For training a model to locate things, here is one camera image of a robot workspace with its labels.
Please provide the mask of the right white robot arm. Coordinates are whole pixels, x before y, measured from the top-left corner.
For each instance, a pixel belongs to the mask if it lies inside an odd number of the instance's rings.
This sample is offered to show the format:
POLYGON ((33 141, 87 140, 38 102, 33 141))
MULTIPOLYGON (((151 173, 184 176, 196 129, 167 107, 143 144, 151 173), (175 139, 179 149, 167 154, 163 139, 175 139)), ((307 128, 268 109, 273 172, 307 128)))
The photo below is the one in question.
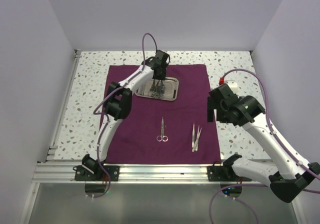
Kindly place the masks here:
POLYGON ((291 203, 320 173, 317 162, 309 162, 296 152, 276 129, 270 129, 264 107, 253 96, 238 97, 236 94, 207 98, 207 117, 213 112, 217 121, 242 127, 272 159, 273 166, 254 162, 233 154, 221 166, 207 170, 221 180, 247 178, 264 184, 283 202, 291 203))

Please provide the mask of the aluminium rail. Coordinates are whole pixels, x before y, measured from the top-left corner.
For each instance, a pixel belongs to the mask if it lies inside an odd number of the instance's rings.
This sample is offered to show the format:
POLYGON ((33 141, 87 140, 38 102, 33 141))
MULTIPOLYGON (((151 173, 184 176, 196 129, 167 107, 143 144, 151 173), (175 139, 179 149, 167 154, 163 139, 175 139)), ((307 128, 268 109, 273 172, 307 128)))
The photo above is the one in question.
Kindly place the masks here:
POLYGON ((71 93, 71 89, 72 89, 72 86, 73 86, 74 77, 75 77, 75 74, 76 74, 76 71, 77 71, 77 68, 78 68, 78 64, 79 64, 79 60, 80 60, 80 57, 81 57, 81 53, 82 53, 82 50, 79 50, 79 49, 75 49, 74 50, 74 59, 73 59, 71 73, 70 73, 70 76, 69 76, 69 79, 68 79, 68 82, 67 82, 65 94, 64 94, 63 99, 62 99, 62 105, 61 105, 61 108, 60 108, 60 111, 59 111, 59 116, 58 116, 58 119, 57 119, 57 122, 56 122, 56 125, 55 125, 55 128, 54 128, 53 136, 52 136, 52 138, 50 140, 50 144, 49 144, 49 147, 48 147, 48 150, 47 150, 45 162, 54 161, 55 152, 56 152, 56 150, 58 148, 57 139, 60 136, 61 126, 62 126, 62 123, 63 123, 63 120, 64 120, 64 116, 65 116, 65 112, 66 112, 66 109, 67 109, 67 106, 68 106, 68 101, 69 101, 69 98, 70 98, 70 93, 71 93))
MULTIPOLYGON (((75 181, 73 167, 78 162, 48 162, 36 165, 31 181, 47 184, 103 184, 106 181, 75 181)), ((174 164, 174 165, 144 165, 144 164, 105 164, 105 166, 120 166, 118 181, 115 184, 207 184, 207 183, 248 183, 250 181, 208 181, 207 166, 211 164, 174 164)), ((261 183, 263 178, 278 171, 272 162, 250 160, 246 170, 240 171, 240 177, 251 179, 253 183, 261 183)))

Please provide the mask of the purple surgical drape cloth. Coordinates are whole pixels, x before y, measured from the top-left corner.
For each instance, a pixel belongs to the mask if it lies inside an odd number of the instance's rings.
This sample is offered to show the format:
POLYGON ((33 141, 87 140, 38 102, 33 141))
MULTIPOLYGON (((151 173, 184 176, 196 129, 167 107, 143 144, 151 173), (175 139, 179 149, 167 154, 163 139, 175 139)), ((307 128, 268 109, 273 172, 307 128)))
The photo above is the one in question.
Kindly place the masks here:
POLYGON ((109 145, 109 164, 213 164, 220 162, 215 122, 207 122, 211 90, 204 64, 169 65, 167 76, 178 79, 174 101, 133 95, 130 114, 117 128, 109 145), (158 142, 161 120, 167 142, 158 142), (202 128, 198 150, 192 152, 192 131, 202 128))

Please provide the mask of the aluminium front rail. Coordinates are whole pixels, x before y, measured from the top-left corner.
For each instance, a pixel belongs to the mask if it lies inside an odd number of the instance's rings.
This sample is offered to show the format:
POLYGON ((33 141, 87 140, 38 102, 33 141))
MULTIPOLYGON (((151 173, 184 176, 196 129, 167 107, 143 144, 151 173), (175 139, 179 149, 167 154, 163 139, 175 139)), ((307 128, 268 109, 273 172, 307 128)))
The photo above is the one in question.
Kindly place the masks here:
MULTIPOLYGON (((48 162, 36 165, 31 181, 47 184, 103 184, 106 181, 75 181, 73 167, 78 162, 48 162)), ((174 165, 144 165, 144 164, 105 164, 105 166, 120 166, 118 181, 115 184, 207 184, 207 183, 248 183, 250 181, 208 181, 207 166, 211 164, 174 164, 174 165)), ((278 171, 272 162, 250 160, 246 170, 240 171, 240 177, 251 179, 253 183, 261 183, 263 178, 278 171)))

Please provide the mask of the steel tweezers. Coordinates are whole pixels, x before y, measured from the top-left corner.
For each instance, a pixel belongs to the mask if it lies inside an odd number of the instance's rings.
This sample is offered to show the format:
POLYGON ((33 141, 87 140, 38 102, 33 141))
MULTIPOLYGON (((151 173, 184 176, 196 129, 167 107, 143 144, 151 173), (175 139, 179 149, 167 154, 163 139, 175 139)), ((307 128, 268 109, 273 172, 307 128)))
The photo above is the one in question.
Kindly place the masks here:
POLYGON ((195 124, 193 124, 193 129, 192 129, 192 142, 191 142, 192 152, 195 151, 195 144, 196 144, 197 136, 198 136, 198 132, 196 132, 195 124))
POLYGON ((202 132, 202 128, 200 128, 200 126, 198 126, 198 128, 197 128, 197 138, 196 138, 196 141, 195 141, 195 151, 194 152, 198 151, 201 132, 202 132))

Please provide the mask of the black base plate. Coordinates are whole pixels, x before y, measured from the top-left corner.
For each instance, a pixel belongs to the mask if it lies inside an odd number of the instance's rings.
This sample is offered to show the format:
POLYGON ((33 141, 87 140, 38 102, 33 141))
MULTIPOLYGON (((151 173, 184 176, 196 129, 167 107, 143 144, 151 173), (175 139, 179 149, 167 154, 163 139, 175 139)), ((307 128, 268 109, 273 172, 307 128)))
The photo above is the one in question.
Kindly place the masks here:
POLYGON ((209 182, 252 181, 250 178, 236 175, 231 166, 210 165, 206 167, 206 171, 209 182))
POLYGON ((72 168, 75 171, 74 180, 79 182, 98 182, 111 181, 117 182, 120 175, 120 166, 118 165, 104 165, 103 171, 100 167, 96 171, 90 171, 83 166, 78 165, 72 168))

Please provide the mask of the aluminium left side rail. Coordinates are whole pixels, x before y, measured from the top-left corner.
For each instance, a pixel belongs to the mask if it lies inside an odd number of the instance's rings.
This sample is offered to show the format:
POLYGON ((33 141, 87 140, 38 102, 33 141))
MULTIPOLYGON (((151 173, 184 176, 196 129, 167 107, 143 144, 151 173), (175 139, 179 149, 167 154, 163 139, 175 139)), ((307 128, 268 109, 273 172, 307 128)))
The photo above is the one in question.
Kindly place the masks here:
POLYGON ((55 125, 55 128, 54 128, 53 136, 52 136, 52 138, 50 140, 50 144, 49 144, 49 147, 48 147, 48 150, 47 150, 45 162, 54 161, 55 152, 56 152, 56 150, 58 148, 57 139, 60 136, 61 126, 62 126, 62 123, 63 123, 63 120, 64 120, 64 116, 65 116, 65 112, 66 112, 66 109, 67 109, 67 106, 68 106, 68 101, 69 101, 69 98, 70 98, 70 93, 71 93, 71 89, 72 89, 72 86, 73 86, 74 77, 75 77, 75 74, 76 74, 76 71, 77 71, 77 68, 78 68, 78 64, 79 64, 79 60, 80 60, 80 57, 81 57, 81 53, 82 53, 82 50, 79 50, 79 49, 75 49, 74 50, 74 59, 73 59, 71 73, 70 73, 70 76, 69 76, 69 79, 68 79, 68 82, 67 82, 65 94, 64 94, 63 99, 62 99, 62 105, 61 105, 61 108, 60 108, 60 111, 59 111, 59 116, 58 116, 58 119, 57 119, 57 122, 56 122, 56 125, 55 125))

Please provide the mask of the stainless steel instrument tray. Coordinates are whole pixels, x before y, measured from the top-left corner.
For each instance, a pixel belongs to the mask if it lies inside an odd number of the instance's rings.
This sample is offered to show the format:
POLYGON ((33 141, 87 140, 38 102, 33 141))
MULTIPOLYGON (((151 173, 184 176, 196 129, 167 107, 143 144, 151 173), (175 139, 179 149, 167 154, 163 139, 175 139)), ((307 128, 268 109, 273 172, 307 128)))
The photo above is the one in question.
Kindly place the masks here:
POLYGON ((148 91, 153 83, 154 79, 148 80, 145 84, 143 84, 141 87, 144 87, 144 92, 142 95, 137 94, 137 90, 135 92, 135 95, 142 98, 149 98, 149 99, 156 99, 156 100, 163 100, 163 101, 174 101, 177 98, 178 95, 178 89, 179 89, 179 80, 175 77, 166 77, 165 80, 163 80, 164 84, 164 95, 162 99, 158 99, 155 97, 148 96, 148 91))

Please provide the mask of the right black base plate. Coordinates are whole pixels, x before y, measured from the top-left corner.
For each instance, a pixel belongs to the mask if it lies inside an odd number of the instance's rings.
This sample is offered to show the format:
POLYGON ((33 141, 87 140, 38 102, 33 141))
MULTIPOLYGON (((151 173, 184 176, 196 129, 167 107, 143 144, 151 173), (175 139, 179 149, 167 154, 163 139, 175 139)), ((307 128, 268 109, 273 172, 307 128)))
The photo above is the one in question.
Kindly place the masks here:
POLYGON ((209 182, 252 181, 250 178, 236 175, 231 166, 210 165, 206 167, 206 171, 209 182))

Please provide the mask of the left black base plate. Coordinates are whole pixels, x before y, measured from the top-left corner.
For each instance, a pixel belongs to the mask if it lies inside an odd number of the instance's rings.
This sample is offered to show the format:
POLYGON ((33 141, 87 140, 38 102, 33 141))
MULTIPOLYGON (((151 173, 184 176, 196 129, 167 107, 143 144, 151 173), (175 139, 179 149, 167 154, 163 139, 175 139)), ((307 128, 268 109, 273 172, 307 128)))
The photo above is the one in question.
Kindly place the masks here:
POLYGON ((75 171, 74 180, 79 182, 98 182, 111 181, 117 182, 120 175, 120 166, 118 165, 104 165, 103 171, 100 167, 96 171, 90 171, 83 166, 78 165, 72 168, 75 171))

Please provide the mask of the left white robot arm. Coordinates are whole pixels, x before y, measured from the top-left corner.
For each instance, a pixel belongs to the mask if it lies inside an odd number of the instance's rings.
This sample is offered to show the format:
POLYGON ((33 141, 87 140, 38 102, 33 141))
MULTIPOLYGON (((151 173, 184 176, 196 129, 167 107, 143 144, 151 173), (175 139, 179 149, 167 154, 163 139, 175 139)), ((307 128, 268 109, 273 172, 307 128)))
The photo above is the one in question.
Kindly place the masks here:
POLYGON ((82 167, 92 180, 99 180, 108 172, 103 167, 111 141, 120 126, 132 109, 133 94, 151 79, 164 80, 168 63, 142 64, 139 68, 120 82, 111 82, 107 96, 94 109, 94 115, 102 117, 102 125, 98 133, 96 146, 82 159, 82 167))

